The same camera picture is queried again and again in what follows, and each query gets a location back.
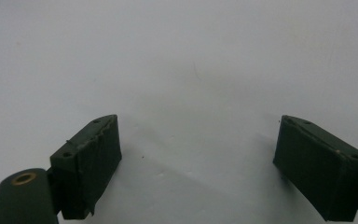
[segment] white background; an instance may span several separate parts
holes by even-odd
[[[0,1],[0,181],[108,114],[123,161],[62,223],[324,223],[271,162],[283,114],[358,148],[358,0]]]

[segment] white surface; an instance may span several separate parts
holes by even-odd
[[[123,161],[62,223],[324,223],[271,162],[282,114],[358,148],[358,1],[0,2],[0,181],[113,113]]]

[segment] screw hole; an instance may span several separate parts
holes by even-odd
[[[65,152],[65,153],[63,153],[62,154],[64,157],[70,157],[70,156],[72,156],[72,153],[70,153],[70,152]]]
[[[34,180],[35,178],[36,178],[36,174],[35,174],[35,173],[25,173],[25,174],[16,176],[16,177],[11,181],[11,184],[14,185],[14,186],[23,185],[23,184],[26,184],[26,183],[31,182],[31,181]]]

